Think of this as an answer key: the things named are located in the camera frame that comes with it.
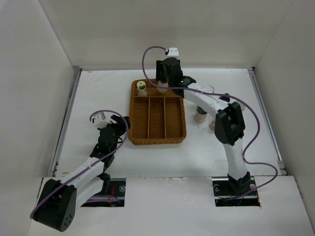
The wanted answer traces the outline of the black cap salt grinder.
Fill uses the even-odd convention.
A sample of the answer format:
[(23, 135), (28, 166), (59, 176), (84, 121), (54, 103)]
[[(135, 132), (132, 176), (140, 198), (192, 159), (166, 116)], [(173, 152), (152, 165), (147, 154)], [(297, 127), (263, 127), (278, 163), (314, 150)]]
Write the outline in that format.
[(165, 93), (168, 91), (168, 83), (163, 81), (157, 82), (157, 90), (160, 93)]

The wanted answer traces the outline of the yellow cap spice bottle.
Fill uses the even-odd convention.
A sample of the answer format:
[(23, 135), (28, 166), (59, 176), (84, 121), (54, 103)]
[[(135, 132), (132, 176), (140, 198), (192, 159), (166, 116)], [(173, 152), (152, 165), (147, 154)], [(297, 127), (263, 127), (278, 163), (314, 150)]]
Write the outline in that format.
[(144, 81), (137, 82), (137, 95), (138, 96), (147, 96), (146, 83)]

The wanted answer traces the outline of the silver cap blue label bottle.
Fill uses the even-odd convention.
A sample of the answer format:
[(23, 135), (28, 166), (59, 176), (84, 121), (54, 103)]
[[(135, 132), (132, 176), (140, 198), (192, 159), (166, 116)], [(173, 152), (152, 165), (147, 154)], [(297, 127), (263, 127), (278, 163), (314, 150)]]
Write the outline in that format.
[(209, 94), (213, 94), (215, 92), (215, 88), (212, 85), (205, 85), (203, 88), (203, 92), (204, 94), (209, 93)]

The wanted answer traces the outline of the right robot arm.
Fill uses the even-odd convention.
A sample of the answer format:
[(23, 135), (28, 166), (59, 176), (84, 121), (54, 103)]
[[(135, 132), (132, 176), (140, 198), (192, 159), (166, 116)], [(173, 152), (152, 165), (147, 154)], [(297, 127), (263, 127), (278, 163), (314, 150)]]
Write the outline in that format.
[(228, 189), (241, 194), (250, 182), (250, 173), (242, 158), (245, 122), (241, 106), (227, 102), (202, 88), (195, 79), (185, 76), (180, 60), (169, 57), (156, 61), (156, 79), (167, 83), (182, 98), (195, 103), (215, 119), (215, 137), (222, 143), (228, 162)]

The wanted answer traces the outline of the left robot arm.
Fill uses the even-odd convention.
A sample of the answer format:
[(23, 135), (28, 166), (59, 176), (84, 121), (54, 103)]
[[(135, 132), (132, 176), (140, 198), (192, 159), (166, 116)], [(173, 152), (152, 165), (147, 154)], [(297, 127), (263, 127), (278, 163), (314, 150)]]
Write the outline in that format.
[(97, 126), (99, 137), (88, 159), (75, 171), (60, 179), (45, 182), (36, 207), (30, 218), (47, 227), (64, 232), (72, 223), (77, 208), (120, 203), (116, 188), (106, 173), (114, 161), (115, 152), (122, 147), (128, 136), (128, 116), (113, 112), (111, 119), (102, 117), (102, 112), (93, 113), (90, 121)]

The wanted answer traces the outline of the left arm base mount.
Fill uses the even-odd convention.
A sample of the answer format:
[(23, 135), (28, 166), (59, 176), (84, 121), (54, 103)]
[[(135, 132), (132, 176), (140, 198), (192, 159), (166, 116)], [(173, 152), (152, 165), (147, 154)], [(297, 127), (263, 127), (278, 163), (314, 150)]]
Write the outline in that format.
[(126, 179), (112, 178), (109, 187), (92, 196), (82, 207), (124, 207)]

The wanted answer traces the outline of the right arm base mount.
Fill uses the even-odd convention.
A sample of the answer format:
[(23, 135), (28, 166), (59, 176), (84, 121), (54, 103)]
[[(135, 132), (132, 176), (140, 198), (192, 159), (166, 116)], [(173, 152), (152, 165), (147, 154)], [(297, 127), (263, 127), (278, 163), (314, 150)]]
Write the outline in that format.
[(253, 177), (245, 189), (239, 192), (232, 190), (227, 178), (214, 178), (212, 179), (212, 184), (214, 201), (217, 207), (260, 207), (260, 198), (257, 190), (244, 195), (256, 187)]

